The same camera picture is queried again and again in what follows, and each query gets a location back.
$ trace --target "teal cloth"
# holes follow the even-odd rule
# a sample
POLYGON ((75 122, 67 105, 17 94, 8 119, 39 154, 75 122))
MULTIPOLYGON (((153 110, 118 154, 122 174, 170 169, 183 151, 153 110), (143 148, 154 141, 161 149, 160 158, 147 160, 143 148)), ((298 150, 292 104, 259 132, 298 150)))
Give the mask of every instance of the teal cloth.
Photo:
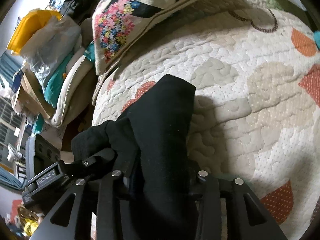
POLYGON ((313 38, 315 39, 318 49, 320 49, 320 31, 315 31, 313 38))
POLYGON ((91 42, 91 43, 88 45, 87 49, 86 49, 85 52, 84 52, 84 55, 85 55, 85 57, 86 57, 88 60, 90 60, 91 62, 95 63, 95 61, 96 61, 96 56, 95 56, 95 54, 94 54, 94 44, 93 44, 93 43, 94 43, 94 42, 91 42))
POLYGON ((39 114, 36 122, 33 124, 32 133, 40 134, 44 125, 44 118, 42 114, 39 114))
POLYGON ((71 60, 73 53, 69 53, 61 64, 58 66, 56 71, 52 74, 47 87, 44 90, 44 99, 53 106, 57 107, 59 95, 63 85, 63 74, 66 72, 66 66, 71 60))

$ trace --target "cardboard box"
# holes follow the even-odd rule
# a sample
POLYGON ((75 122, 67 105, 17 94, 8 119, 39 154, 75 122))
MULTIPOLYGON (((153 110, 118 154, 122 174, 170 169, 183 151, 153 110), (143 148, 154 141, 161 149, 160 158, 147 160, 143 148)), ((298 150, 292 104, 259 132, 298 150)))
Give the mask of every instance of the cardboard box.
POLYGON ((41 86, 31 71, 26 71, 21 80, 17 99, 34 115, 42 114, 44 119, 50 119, 55 109, 44 99, 41 86))

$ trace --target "plastic bag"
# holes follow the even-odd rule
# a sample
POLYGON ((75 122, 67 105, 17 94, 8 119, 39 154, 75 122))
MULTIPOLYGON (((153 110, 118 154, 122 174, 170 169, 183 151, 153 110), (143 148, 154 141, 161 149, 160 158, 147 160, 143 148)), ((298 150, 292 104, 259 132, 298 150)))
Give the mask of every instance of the plastic bag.
POLYGON ((0 78, 4 84, 4 87, 0 83, 0 96, 3 98, 11 99, 14 96, 14 92, 12 91, 9 82, 5 79, 5 77, 0 74, 0 78))
POLYGON ((60 21, 52 17, 21 49, 20 55, 30 65, 43 90, 54 71, 72 51, 80 34, 80 26, 68 15, 60 21))

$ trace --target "curtain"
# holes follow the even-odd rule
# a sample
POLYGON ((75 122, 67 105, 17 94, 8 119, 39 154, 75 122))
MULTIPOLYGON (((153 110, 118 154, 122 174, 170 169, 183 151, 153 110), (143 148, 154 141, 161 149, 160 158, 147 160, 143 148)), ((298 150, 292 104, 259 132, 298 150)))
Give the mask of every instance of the curtain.
POLYGON ((15 190, 23 190, 26 184, 26 179, 23 182, 21 182, 10 172, 0 167, 0 185, 4 185, 15 190))
POLYGON ((0 57, 0 74, 12 85, 12 77, 21 68, 21 65, 16 62, 7 52, 4 52, 0 57))

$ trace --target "white quilt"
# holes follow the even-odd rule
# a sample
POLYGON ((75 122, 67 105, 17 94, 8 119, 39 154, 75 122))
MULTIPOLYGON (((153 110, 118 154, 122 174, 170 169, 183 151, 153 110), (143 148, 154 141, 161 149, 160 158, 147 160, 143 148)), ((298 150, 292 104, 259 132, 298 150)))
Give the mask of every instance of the white quilt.
POLYGON ((116 120, 165 74, 185 79, 196 87, 189 158, 217 177, 244 178, 291 240, 320 195, 320 108, 310 88, 320 54, 310 29, 269 9, 277 6, 200 0, 157 25, 100 81, 92 125, 116 120))

